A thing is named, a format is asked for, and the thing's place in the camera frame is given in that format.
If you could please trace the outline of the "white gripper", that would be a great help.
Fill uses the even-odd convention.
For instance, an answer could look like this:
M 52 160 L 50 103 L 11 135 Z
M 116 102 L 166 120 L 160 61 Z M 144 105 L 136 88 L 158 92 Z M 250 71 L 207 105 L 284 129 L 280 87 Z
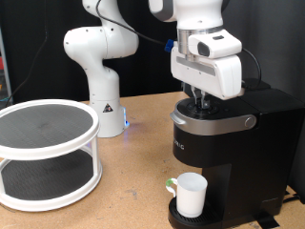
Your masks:
M 210 108 L 207 93 L 222 100 L 237 97 L 241 92 L 241 62 L 237 55 L 209 59 L 196 56 L 189 60 L 174 45 L 171 52 L 171 71 L 173 77 L 191 85 L 194 104 Z

